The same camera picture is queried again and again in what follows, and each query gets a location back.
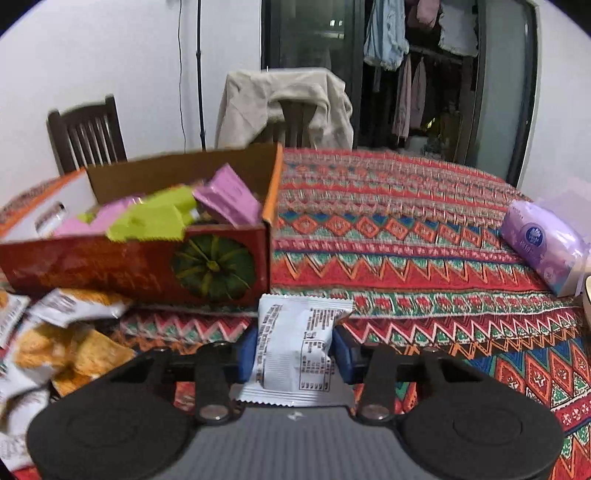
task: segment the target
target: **red tablecloth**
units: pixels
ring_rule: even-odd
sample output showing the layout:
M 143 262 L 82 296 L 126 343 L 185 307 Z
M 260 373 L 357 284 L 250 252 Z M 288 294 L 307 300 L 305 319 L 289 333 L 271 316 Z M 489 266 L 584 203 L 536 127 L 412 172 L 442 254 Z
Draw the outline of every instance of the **red tablecloth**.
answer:
M 582 308 L 556 299 L 499 238 L 521 195 L 454 164 L 363 151 L 287 150 L 272 279 L 277 293 L 355 299 L 363 342 L 437 345 L 555 412 L 566 439 L 554 479 L 591 476 L 591 375 Z M 134 310 L 113 338 L 138 349 L 236 339 L 244 312 Z M 417 401 L 398 389 L 397 409 Z M 190 388 L 177 404 L 191 408 Z

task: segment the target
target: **beige jacket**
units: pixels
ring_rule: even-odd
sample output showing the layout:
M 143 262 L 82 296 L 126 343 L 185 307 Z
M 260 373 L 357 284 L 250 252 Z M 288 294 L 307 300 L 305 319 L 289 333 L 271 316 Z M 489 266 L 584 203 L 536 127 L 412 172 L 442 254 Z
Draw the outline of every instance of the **beige jacket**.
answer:
M 217 118 L 216 148 L 245 147 L 267 123 L 283 122 L 280 100 L 316 105 L 308 128 L 313 148 L 352 148 L 353 107 L 345 83 L 326 69 L 229 73 Z

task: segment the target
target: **screw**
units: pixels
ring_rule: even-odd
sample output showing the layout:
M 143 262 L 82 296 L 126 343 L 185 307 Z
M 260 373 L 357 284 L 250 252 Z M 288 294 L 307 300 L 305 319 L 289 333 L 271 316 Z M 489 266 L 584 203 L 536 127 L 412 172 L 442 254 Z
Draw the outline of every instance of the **screw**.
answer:
M 221 421 L 224 420 L 229 413 L 227 407 L 217 404 L 205 405 L 199 409 L 199 415 L 205 420 Z
M 382 405 L 371 403 L 361 408 L 361 416 L 368 420 L 383 420 L 390 416 L 390 411 Z

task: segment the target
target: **pumpkin picture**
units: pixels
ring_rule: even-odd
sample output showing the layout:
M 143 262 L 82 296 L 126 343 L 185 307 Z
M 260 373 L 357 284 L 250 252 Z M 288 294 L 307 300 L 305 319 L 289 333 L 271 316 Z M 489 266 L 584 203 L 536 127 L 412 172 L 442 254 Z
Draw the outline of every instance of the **pumpkin picture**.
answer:
M 184 288 L 211 302 L 240 299 L 256 280 L 248 248 L 218 235 L 190 237 L 174 253 L 171 266 Z

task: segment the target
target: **pile of snack packets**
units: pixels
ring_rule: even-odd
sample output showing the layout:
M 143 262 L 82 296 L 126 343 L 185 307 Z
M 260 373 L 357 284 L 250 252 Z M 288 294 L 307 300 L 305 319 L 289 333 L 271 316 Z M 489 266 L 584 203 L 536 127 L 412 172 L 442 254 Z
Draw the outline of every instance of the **pile of snack packets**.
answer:
M 25 435 L 50 401 L 131 360 L 135 352 L 97 332 L 93 320 L 117 319 L 131 301 L 117 294 L 57 288 L 27 309 L 28 297 L 0 290 L 0 458 L 10 471 L 32 465 Z
M 130 196 L 95 206 L 76 217 L 54 219 L 48 236 L 106 235 L 127 240 L 182 240 L 189 225 L 228 223 L 253 225 L 260 221 L 261 204 L 228 164 L 207 184 L 175 185 L 148 196 Z

